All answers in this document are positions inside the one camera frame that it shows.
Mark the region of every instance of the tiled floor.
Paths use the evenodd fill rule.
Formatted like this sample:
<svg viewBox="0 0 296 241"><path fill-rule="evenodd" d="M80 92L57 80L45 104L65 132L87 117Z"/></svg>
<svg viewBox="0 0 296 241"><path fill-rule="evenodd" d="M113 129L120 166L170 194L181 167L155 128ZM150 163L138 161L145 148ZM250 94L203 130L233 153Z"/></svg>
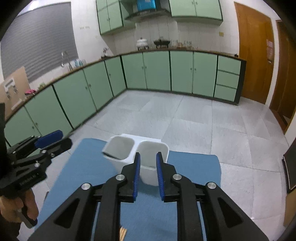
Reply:
<svg viewBox="0 0 296 241"><path fill-rule="evenodd" d="M222 189L270 240L284 230L286 183L281 157L287 141L267 106L241 98L239 106L183 95L126 91L72 136L73 147L53 159L48 178L34 188L38 207L83 138L115 134L161 139L170 150L215 154ZM20 240L31 231L22 227Z"/></svg>

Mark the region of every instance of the white bin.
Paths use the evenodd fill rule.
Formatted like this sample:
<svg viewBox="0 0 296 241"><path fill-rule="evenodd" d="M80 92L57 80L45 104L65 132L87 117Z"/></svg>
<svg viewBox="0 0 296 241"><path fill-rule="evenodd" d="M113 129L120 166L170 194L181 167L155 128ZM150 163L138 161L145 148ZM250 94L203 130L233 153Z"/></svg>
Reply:
<svg viewBox="0 0 296 241"><path fill-rule="evenodd" d="M158 186L156 154L162 153L163 161L168 160L169 147L160 139L122 134L109 139L103 148L107 158L118 173L123 166L133 163L136 152L141 156L140 178L145 184Z"/></svg>

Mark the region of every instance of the blue mat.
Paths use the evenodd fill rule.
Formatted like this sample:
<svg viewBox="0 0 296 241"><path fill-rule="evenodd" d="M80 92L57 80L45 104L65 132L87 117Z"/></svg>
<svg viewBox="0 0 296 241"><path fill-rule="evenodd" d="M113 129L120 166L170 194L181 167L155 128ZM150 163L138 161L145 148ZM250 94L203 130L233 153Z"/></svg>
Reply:
<svg viewBox="0 0 296 241"><path fill-rule="evenodd" d="M117 174L101 151L106 142L84 139L64 166L45 199L38 217L40 226L81 184L98 185ZM170 151L168 163L192 182L215 182L220 186L221 169L217 156ZM128 231L125 241L177 240L176 203L164 203L158 187L140 182L135 203L121 204L121 225Z"/></svg>

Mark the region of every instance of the window blind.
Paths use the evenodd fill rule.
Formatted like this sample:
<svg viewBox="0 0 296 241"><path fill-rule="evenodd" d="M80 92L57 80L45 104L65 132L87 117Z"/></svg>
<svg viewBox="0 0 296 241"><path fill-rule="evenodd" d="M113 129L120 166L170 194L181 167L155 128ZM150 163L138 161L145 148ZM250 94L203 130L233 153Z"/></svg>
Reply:
<svg viewBox="0 0 296 241"><path fill-rule="evenodd" d="M67 51L70 60L78 58L71 3L26 12L16 17L1 41L3 76L24 66L32 82L61 65L62 51Z"/></svg>

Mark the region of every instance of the range hood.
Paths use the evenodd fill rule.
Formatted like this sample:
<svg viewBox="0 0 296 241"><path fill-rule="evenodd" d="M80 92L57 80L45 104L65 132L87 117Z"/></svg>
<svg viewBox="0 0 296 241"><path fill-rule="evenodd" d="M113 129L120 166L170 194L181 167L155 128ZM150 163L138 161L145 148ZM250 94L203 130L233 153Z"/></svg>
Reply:
<svg viewBox="0 0 296 241"><path fill-rule="evenodd" d="M160 0L137 0L137 8L138 11L126 17L125 20L141 22L152 16L171 15L167 9L161 8Z"/></svg>

